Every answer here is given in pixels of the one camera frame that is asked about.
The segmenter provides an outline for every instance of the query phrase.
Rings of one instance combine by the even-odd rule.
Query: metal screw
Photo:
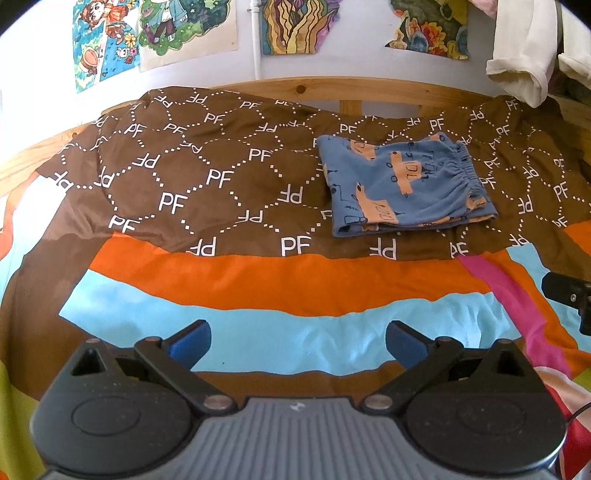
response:
[[[392,399],[387,395],[377,393],[367,397],[363,403],[371,410],[388,410],[392,406]]]
[[[227,410],[232,406],[232,399],[227,395],[208,395],[203,400],[203,405],[208,410]]]

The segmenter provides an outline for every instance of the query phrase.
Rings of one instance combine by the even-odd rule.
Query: ribbed gray surface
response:
[[[206,420],[188,447],[134,480],[465,480],[418,454],[395,422],[345,398],[254,398]],[[556,480],[548,471],[516,476]],[[49,473],[44,480],[70,480]]]

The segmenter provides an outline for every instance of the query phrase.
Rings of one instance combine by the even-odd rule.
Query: bed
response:
[[[340,112],[298,103],[312,100]],[[363,101],[418,115],[363,116]],[[565,414],[577,410],[591,400],[591,339],[541,279],[591,280],[588,118],[564,99],[533,110],[402,80],[277,79],[151,90],[16,155],[0,168],[0,471],[41,471],[28,419],[86,338],[131,346],[197,318],[213,340],[196,372],[239,403],[359,401],[402,371],[384,346],[401,319],[470,347],[515,340]],[[467,145],[499,217],[333,237],[316,138],[437,131]],[[586,413],[564,479],[589,478],[590,445]]]

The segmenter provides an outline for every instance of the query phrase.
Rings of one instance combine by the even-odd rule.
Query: wooden bed frame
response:
[[[480,93],[440,85],[370,77],[294,77],[235,83],[216,88],[292,102],[338,100],[340,113],[344,115],[361,115],[363,102],[417,105],[419,115],[430,115],[445,108],[477,105],[489,99]],[[591,164],[591,108],[573,100],[555,99],[560,104],[564,119],[573,124],[571,138],[567,140],[582,151],[584,159]],[[120,103],[102,113],[129,105],[133,101]],[[1,165],[0,196],[26,180],[33,170],[49,160],[87,125],[74,127],[41,141]]]

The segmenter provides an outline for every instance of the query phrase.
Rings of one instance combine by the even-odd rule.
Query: blue shorts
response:
[[[381,147],[322,135],[317,145],[334,236],[446,228],[498,215],[464,143],[442,133]]]

